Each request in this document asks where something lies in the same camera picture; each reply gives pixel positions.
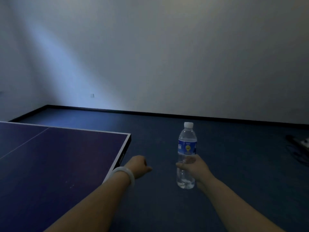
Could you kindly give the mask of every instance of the blue bottle label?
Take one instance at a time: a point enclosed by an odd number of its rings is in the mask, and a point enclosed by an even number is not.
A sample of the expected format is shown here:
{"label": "blue bottle label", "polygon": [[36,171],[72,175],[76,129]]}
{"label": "blue bottle label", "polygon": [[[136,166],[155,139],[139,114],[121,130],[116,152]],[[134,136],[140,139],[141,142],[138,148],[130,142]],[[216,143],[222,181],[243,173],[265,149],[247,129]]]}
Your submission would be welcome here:
{"label": "blue bottle label", "polygon": [[196,142],[184,142],[178,140],[178,154],[181,155],[195,155]]}

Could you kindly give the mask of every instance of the table tennis table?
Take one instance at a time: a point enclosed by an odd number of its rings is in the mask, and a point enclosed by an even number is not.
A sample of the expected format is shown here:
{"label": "table tennis table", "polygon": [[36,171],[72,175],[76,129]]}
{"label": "table tennis table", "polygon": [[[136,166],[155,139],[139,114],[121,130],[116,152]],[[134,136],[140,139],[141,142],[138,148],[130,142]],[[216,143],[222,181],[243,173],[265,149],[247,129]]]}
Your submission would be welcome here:
{"label": "table tennis table", "polygon": [[127,133],[0,122],[0,231],[43,231],[121,164]]}

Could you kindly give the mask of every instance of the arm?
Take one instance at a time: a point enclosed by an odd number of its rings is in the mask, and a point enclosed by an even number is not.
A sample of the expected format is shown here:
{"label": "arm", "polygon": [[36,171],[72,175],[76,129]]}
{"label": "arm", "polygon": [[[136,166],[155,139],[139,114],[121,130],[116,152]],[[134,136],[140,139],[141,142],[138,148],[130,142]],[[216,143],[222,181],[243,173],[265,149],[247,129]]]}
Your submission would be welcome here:
{"label": "arm", "polygon": [[197,181],[197,187],[210,199],[221,221],[229,232],[284,232],[261,213],[241,199],[223,182],[216,179],[198,155],[190,156],[186,164],[177,163]]}
{"label": "arm", "polygon": [[[125,167],[132,171],[135,179],[152,170],[143,156],[132,157]],[[122,195],[129,185],[129,176],[125,172],[116,172],[45,232],[108,231]]]}

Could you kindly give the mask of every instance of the plastic bottle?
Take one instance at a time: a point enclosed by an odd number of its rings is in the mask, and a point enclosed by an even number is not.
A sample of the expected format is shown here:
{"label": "plastic bottle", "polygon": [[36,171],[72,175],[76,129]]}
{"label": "plastic bottle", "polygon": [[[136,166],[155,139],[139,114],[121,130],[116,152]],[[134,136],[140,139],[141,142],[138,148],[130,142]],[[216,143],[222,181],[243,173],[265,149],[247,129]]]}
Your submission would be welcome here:
{"label": "plastic bottle", "polygon": [[[197,138],[193,131],[193,123],[185,122],[184,130],[180,133],[178,139],[178,162],[184,162],[188,155],[196,154]],[[178,186],[183,189],[192,189],[195,185],[195,179],[188,171],[177,168]]]}

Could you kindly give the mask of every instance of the white center line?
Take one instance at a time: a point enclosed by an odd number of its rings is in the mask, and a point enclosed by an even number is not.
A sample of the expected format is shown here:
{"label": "white center line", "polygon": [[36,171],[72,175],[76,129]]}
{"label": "white center line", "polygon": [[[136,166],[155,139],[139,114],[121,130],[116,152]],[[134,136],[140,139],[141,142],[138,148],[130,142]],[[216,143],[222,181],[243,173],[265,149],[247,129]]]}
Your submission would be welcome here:
{"label": "white center line", "polygon": [[[34,137],[30,138],[28,141],[24,142],[23,144],[26,144],[27,142],[29,142],[31,139],[34,139],[35,137],[39,136],[42,132],[40,132],[39,134],[35,135]],[[20,146],[16,147],[14,150],[10,151],[9,153],[5,154],[4,156],[2,156],[0,158],[3,159],[5,156],[7,156],[8,154],[10,154],[11,152],[15,151],[17,148],[20,148],[23,144],[21,144]]]}

